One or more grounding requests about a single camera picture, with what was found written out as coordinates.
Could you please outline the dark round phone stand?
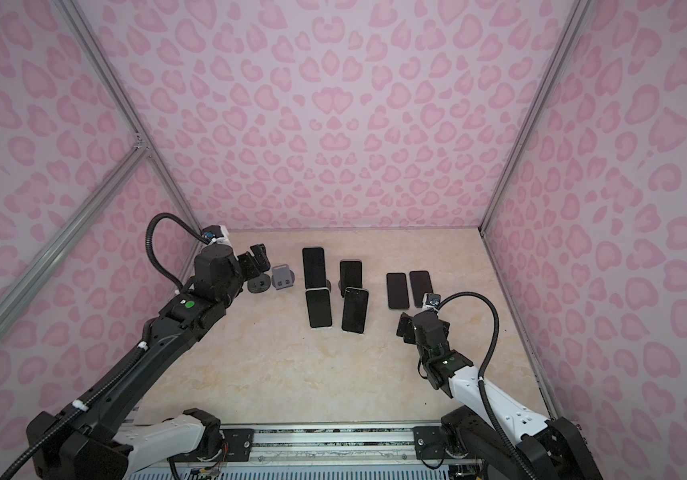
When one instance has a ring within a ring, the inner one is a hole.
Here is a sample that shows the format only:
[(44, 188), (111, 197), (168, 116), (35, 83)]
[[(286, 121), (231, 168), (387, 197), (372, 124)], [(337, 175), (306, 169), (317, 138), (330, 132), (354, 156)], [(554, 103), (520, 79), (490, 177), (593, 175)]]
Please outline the dark round phone stand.
[(267, 292), (272, 286), (271, 277), (267, 274), (261, 274), (255, 278), (247, 281), (247, 290), (252, 294), (261, 294)]

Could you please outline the grey round phone stand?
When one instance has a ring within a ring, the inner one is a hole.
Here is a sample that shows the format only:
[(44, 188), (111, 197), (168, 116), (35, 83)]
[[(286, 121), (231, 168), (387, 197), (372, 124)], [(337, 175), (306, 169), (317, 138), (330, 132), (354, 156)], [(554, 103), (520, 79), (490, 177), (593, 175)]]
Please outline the grey round phone stand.
[(276, 290), (291, 288), (295, 282), (295, 274), (287, 264), (279, 264), (271, 269), (271, 283)]

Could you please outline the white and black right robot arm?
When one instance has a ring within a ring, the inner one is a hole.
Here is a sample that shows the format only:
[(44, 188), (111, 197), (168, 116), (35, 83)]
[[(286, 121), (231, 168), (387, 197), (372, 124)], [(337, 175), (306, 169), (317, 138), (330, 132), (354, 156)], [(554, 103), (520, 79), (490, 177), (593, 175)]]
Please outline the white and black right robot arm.
[(461, 404), (441, 418), (443, 450), (473, 457), (507, 479), (601, 479), (581, 430), (525, 407), (449, 347), (449, 324), (433, 310), (401, 314), (397, 336), (417, 346), (431, 387)]

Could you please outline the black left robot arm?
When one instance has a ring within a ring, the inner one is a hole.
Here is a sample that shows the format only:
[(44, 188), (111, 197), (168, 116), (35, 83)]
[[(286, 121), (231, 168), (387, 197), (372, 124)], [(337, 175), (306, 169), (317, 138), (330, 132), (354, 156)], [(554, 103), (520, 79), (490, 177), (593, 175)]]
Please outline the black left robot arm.
[(120, 479), (132, 450), (115, 436), (131, 409), (161, 375), (221, 320), (244, 284), (271, 268), (262, 244), (236, 255), (211, 244), (194, 260), (194, 274), (159, 314), (145, 322), (139, 342), (75, 402), (57, 414), (39, 413), (26, 428), (27, 450), (42, 479)]

